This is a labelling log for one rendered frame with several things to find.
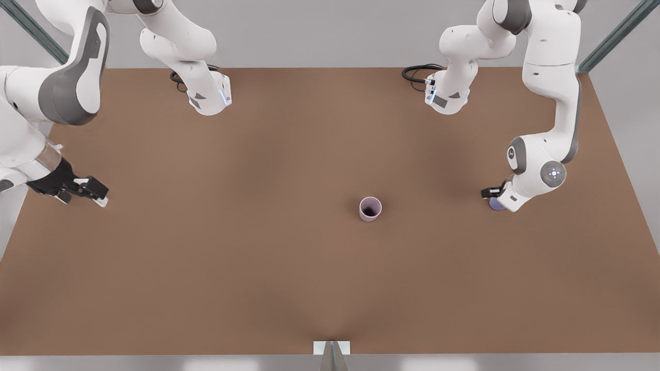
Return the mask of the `pink cup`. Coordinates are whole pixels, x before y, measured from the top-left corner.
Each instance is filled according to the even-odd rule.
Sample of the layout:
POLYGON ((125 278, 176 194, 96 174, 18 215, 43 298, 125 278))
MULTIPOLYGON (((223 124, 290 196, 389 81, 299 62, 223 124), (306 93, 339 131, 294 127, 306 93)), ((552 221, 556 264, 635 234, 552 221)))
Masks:
POLYGON ((370 223, 377 219, 381 214, 382 203, 379 199, 373 196, 368 196, 360 201, 359 213, 363 222, 370 223))

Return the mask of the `silver frame post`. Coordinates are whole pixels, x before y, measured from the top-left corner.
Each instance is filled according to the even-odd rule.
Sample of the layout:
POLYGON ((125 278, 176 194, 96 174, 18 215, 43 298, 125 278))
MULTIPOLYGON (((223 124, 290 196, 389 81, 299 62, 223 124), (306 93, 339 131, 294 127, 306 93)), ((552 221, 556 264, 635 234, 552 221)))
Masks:
POLYGON ((585 57, 575 68, 577 74, 590 73, 617 47, 650 13, 660 6, 660 0, 640 0, 636 7, 585 57))
POLYGON ((351 354, 350 341, 314 341, 313 354, 322 355, 320 371, 349 371, 345 356, 351 354))
POLYGON ((60 65, 64 65, 68 61, 69 54, 16 0, 0 0, 0 8, 7 12, 60 65))

